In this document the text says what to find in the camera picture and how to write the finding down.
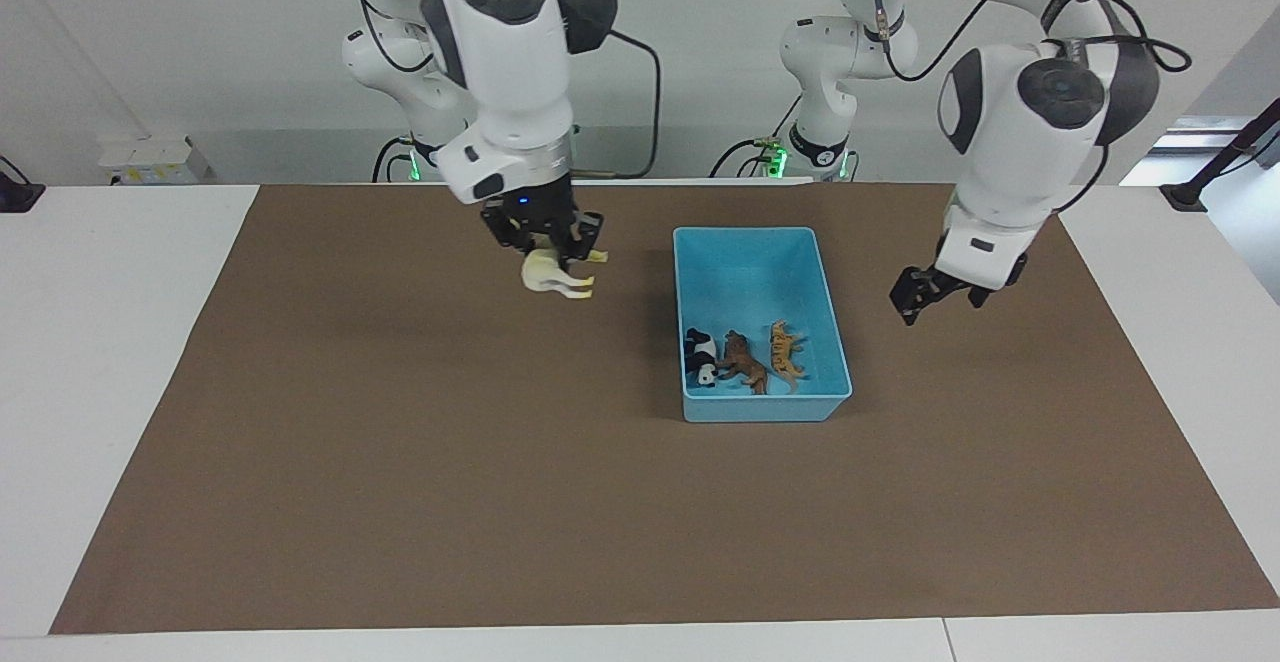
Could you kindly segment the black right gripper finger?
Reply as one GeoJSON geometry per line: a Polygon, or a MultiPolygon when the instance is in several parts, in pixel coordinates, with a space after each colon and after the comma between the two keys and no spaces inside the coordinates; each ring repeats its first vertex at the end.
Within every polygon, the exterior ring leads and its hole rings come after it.
{"type": "Polygon", "coordinates": [[[502,247],[515,248],[522,256],[529,256],[535,248],[547,248],[545,225],[530,216],[498,214],[495,238],[502,247]]]}
{"type": "Polygon", "coordinates": [[[575,210],[573,216],[556,220],[556,252],[558,265],[571,265],[589,260],[595,251],[605,216],[593,211],[575,210]]]}

